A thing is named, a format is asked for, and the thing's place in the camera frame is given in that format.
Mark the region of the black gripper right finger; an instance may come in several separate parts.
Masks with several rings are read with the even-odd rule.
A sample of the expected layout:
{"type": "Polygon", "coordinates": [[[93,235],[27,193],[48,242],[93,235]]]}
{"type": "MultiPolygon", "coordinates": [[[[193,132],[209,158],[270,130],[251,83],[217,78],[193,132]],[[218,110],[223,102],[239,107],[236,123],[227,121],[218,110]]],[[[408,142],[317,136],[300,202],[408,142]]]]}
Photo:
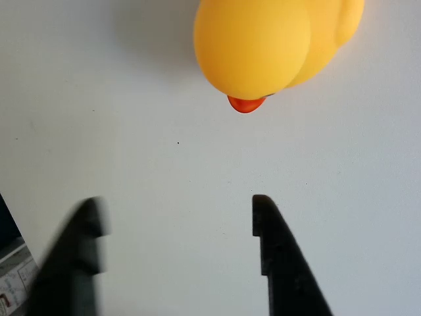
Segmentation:
{"type": "Polygon", "coordinates": [[[285,219],[272,199],[254,195],[253,236],[260,238],[261,274],[268,278],[270,315],[332,311],[285,219]]]}

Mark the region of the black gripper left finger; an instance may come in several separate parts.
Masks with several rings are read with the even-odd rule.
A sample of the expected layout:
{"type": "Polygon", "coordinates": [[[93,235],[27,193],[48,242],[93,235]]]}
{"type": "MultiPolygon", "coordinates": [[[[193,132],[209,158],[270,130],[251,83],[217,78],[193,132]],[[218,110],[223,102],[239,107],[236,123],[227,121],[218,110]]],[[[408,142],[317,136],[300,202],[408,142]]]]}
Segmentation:
{"type": "Polygon", "coordinates": [[[107,235],[100,197],[80,201],[33,279],[26,315],[99,315],[95,276],[103,272],[99,239],[107,235]]]}

